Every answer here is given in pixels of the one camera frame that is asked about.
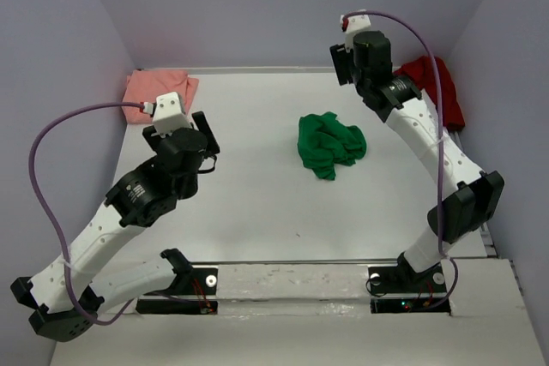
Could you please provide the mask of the green t-shirt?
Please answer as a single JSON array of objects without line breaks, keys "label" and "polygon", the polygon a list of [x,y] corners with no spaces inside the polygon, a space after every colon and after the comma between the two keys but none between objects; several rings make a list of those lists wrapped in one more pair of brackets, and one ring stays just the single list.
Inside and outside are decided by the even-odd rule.
[{"label": "green t-shirt", "polygon": [[352,166],[367,153],[361,129],[344,125],[331,111],[301,117],[298,129],[299,157],[318,179],[334,181],[337,165]]}]

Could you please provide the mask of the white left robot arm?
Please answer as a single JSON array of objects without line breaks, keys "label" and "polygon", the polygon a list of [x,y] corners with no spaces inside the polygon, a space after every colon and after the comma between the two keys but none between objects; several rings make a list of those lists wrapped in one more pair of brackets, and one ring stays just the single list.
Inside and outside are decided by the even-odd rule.
[{"label": "white left robot arm", "polygon": [[56,342],[68,342],[93,325],[109,309],[148,293],[178,300],[186,288],[196,296],[203,314],[214,312],[205,293],[208,283],[193,274],[193,266],[178,249],[165,249],[148,262],[102,277],[106,264],[133,238],[179,201],[198,191],[202,163],[220,152],[205,114],[197,111],[189,125],[167,135],[154,126],[142,131],[154,156],[123,175],[107,192],[96,214],[72,242],[60,234],[61,255],[42,272],[19,277],[12,285],[15,300],[33,313],[34,332]]}]

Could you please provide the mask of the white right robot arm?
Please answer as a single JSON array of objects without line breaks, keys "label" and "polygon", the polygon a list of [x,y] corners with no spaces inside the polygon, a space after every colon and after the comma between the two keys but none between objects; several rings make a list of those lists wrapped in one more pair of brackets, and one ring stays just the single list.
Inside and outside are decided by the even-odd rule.
[{"label": "white right robot arm", "polygon": [[408,293],[428,280],[440,261],[494,214],[504,188],[497,172],[475,164],[437,124],[421,91],[392,70],[391,44],[380,31],[361,29],[330,48],[341,85],[354,85],[364,104],[397,133],[437,185],[427,227],[393,267],[377,271],[371,291]]}]

